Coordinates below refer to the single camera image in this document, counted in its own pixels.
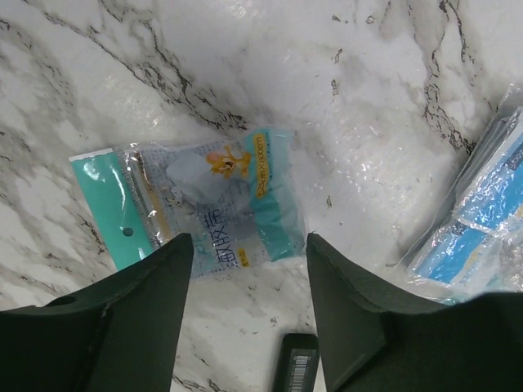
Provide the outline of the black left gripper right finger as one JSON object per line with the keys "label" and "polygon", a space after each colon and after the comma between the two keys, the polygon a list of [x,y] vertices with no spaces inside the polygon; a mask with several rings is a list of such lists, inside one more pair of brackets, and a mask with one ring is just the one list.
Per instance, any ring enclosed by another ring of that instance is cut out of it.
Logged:
{"label": "black left gripper right finger", "polygon": [[330,391],[519,391],[522,296],[443,305],[349,261],[318,234],[307,269]]}

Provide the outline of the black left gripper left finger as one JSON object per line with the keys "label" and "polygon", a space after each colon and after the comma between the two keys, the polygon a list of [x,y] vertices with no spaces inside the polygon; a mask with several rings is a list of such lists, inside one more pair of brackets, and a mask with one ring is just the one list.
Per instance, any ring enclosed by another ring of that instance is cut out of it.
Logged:
{"label": "black left gripper left finger", "polygon": [[1,313],[3,391],[168,391],[194,249],[180,234],[92,285]]}

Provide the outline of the small teal bandage packet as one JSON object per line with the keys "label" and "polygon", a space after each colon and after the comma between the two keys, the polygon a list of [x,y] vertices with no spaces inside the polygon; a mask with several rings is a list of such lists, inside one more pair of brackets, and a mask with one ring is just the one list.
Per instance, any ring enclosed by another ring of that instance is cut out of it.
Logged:
{"label": "small teal bandage packet", "polygon": [[132,143],[70,164],[118,270],[187,233],[200,278],[304,252],[296,141],[290,131],[261,128],[197,145]]}

